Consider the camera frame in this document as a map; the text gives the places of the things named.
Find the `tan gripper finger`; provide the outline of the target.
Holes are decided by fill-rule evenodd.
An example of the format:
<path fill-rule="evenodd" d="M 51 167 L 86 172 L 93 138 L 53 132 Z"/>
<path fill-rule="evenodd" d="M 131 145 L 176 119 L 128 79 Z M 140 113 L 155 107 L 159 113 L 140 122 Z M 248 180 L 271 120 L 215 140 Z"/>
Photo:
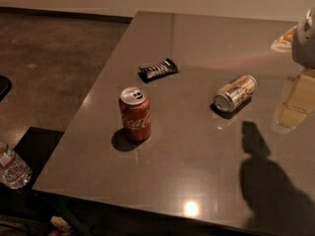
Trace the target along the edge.
<path fill-rule="evenodd" d="M 271 49 L 279 53 L 286 53 L 291 51 L 293 35 L 296 31 L 296 26 L 292 27 L 276 39 L 271 45 Z"/>
<path fill-rule="evenodd" d="M 286 134 L 299 126 L 315 109 L 315 70 L 304 69 L 283 84 L 280 103 L 276 107 L 272 128 Z"/>

